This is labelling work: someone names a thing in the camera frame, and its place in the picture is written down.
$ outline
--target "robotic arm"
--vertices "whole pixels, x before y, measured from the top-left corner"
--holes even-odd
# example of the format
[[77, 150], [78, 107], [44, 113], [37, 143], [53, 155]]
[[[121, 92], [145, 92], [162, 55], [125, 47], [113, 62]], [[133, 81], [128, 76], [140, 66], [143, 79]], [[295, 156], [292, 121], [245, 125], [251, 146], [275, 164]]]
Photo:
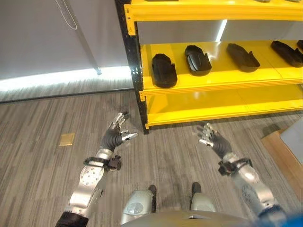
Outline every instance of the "robotic arm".
[[260, 180], [251, 160], [239, 158], [232, 152], [230, 143], [210, 124], [198, 127], [199, 143], [210, 146], [219, 156], [219, 172], [231, 176], [248, 207], [261, 221], [277, 224], [285, 221], [286, 215], [274, 198], [272, 191]]
[[101, 146], [94, 157], [84, 161], [79, 184], [71, 196], [68, 206], [58, 220], [56, 227], [85, 227], [98, 205], [105, 188], [109, 170], [120, 170], [120, 156], [112, 157], [117, 146], [137, 136], [128, 130], [121, 131], [126, 113], [119, 113], [111, 122], [102, 138]]

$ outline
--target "robot forearm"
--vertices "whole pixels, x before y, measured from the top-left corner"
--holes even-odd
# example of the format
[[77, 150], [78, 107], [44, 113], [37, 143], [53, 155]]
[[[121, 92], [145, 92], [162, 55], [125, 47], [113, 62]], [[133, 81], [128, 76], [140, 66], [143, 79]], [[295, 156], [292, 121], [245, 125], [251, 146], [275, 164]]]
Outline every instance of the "robot forearm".
[[248, 158], [238, 158], [229, 142], [215, 131], [209, 124], [198, 128], [201, 132], [199, 143], [210, 146], [221, 159], [219, 172], [230, 175], [248, 207], [262, 220], [279, 223], [286, 216], [272, 191], [260, 180]]
[[56, 227], [85, 227], [96, 210], [98, 200], [105, 188], [109, 170], [120, 170], [120, 156], [112, 158], [117, 146], [136, 137], [128, 130], [121, 131], [120, 125], [125, 121], [126, 113], [119, 113], [102, 138], [99, 152], [84, 161], [85, 167], [80, 174], [79, 184], [64, 209]]

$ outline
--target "cable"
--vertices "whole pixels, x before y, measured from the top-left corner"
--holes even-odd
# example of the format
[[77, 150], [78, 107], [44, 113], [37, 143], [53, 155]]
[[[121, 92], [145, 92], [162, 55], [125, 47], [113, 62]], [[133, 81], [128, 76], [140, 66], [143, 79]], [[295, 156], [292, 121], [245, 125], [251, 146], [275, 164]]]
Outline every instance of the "cable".
[[74, 20], [74, 18], [72, 17], [72, 15], [71, 15], [71, 13], [70, 13], [70, 10], [68, 9], [68, 7], [67, 7], [67, 5], [66, 5], [66, 3], [65, 3], [65, 0], [62, 0], [63, 2], [64, 2], [64, 4], [65, 4], [65, 7], [66, 7], [66, 9], [67, 9], [67, 11], [68, 11], [68, 13], [70, 14], [70, 16], [71, 16], [71, 18], [72, 18], [72, 20], [73, 20], [73, 22], [74, 22], [74, 24], [75, 24], [75, 27], [72, 27], [68, 22], [67, 22], [67, 20], [66, 20], [66, 18], [65, 18], [65, 16], [64, 16], [64, 14], [63, 14], [63, 12], [62, 12], [62, 8], [61, 8], [61, 6], [59, 5], [59, 3], [58, 3], [58, 1], [57, 0], [55, 0], [56, 2], [57, 2], [57, 5], [58, 5], [58, 7], [59, 7], [59, 9], [60, 9], [60, 12], [61, 12], [61, 14], [62, 14], [62, 17], [64, 18], [64, 20], [65, 20], [65, 22], [66, 22], [66, 24], [72, 29], [72, 30], [77, 30], [77, 24], [76, 24], [76, 22], [75, 22], [75, 20]]

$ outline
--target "yellow shelf board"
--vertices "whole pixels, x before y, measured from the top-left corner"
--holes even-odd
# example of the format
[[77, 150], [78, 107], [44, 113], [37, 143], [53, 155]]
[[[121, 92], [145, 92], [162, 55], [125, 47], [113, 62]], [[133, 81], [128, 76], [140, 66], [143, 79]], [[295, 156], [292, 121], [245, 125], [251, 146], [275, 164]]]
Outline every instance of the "yellow shelf board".
[[135, 35], [135, 21], [303, 20], [303, 1], [287, 0], [132, 0], [124, 9], [129, 35]]
[[300, 85], [149, 96], [148, 127], [303, 109]]
[[[274, 50], [271, 41], [239, 41], [232, 42], [241, 45], [246, 51], [253, 51], [260, 62], [260, 68], [255, 72], [239, 71], [236, 64], [226, 51], [229, 42], [179, 43], [179, 44], [149, 44], [141, 46], [144, 96], [210, 91], [244, 87], [259, 87], [270, 85], [299, 84], [303, 82], [302, 68], [294, 68], [285, 62]], [[296, 41], [285, 41], [296, 47]], [[190, 73], [184, 51], [190, 44], [199, 46], [208, 53], [212, 70], [206, 76], [194, 76]], [[175, 64], [178, 81], [168, 89], [153, 84], [152, 58], [157, 53], [164, 53]]]

